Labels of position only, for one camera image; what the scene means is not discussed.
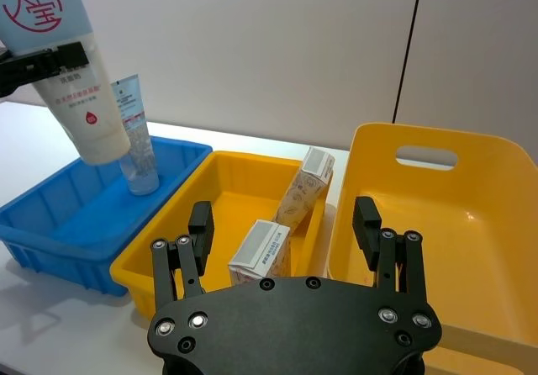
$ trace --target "blue plastic bin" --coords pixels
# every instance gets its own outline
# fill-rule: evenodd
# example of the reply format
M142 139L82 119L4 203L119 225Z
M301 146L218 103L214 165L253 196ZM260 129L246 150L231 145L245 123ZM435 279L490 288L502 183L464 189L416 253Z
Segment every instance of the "blue plastic bin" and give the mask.
M123 295L108 269L211 147L152 137L161 185L134 196L117 162L77 159L0 208L0 240L22 267Z

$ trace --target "red chinese characters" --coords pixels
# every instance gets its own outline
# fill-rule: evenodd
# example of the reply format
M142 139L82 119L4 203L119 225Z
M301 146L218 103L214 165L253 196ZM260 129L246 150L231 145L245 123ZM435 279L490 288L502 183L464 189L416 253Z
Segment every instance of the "red chinese characters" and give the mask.
M55 29L64 10L60 0L2 0L2 5L18 26L37 33Z

